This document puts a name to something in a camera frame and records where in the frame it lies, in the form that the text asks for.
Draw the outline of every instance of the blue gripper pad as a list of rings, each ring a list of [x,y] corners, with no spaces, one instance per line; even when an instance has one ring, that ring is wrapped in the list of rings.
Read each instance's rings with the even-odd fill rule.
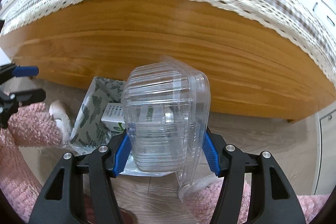
[[[38,74],[39,69],[37,67],[16,67],[12,70],[12,76],[14,77],[36,76]]]
[[[124,171],[128,156],[131,152],[131,141],[127,135],[125,135],[117,153],[115,154],[115,161],[113,167],[113,173],[117,177]]]
[[[208,133],[205,132],[204,135],[203,152],[205,154],[205,157],[207,158],[210,170],[214,172],[216,176],[219,176],[219,174],[221,173],[221,167],[219,166],[218,152],[214,147]]]

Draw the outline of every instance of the clear plastic container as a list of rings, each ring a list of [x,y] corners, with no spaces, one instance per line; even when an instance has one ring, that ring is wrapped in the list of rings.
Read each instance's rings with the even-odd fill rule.
[[[191,184],[210,108],[206,75],[171,57],[134,69],[121,99],[137,168]]]

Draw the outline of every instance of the triangular cutout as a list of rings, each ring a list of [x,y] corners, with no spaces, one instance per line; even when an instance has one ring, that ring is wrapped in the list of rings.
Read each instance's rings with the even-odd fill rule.
[[[61,169],[54,179],[51,187],[49,188],[45,199],[47,200],[61,200],[63,193],[63,179],[64,179],[64,168]]]
[[[283,185],[278,173],[276,170],[271,167],[269,169],[270,177],[271,177],[271,187],[272,187],[272,198],[277,199],[288,199],[289,194]]]

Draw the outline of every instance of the cabinet handle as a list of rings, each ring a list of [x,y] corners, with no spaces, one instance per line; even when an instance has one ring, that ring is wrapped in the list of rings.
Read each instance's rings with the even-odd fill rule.
[[[314,4],[313,12],[315,11],[315,8],[316,8],[317,4],[318,4],[317,2]]]
[[[335,27],[335,23],[331,20],[331,18],[330,18],[329,16],[327,16],[327,19],[328,19],[328,21],[330,22],[330,24],[331,24],[333,27]]]

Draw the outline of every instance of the white box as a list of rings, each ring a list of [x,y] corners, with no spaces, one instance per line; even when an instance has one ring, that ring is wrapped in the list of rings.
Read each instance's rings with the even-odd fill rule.
[[[124,110],[121,103],[108,103],[101,121],[113,132],[123,132],[125,130]]]

